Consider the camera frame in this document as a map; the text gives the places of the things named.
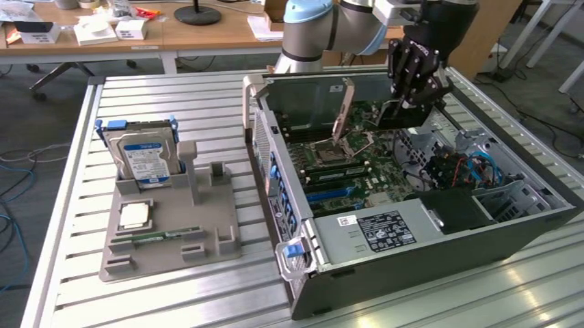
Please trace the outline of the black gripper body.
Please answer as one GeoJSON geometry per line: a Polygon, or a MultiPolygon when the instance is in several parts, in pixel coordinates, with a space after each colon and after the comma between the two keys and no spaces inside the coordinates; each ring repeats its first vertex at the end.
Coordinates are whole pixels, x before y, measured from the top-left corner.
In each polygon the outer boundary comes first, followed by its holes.
{"type": "Polygon", "coordinates": [[[462,43],[478,12],[478,1],[422,1],[418,19],[404,28],[404,43],[421,46],[429,55],[438,51],[438,63],[448,63],[462,43]]]}

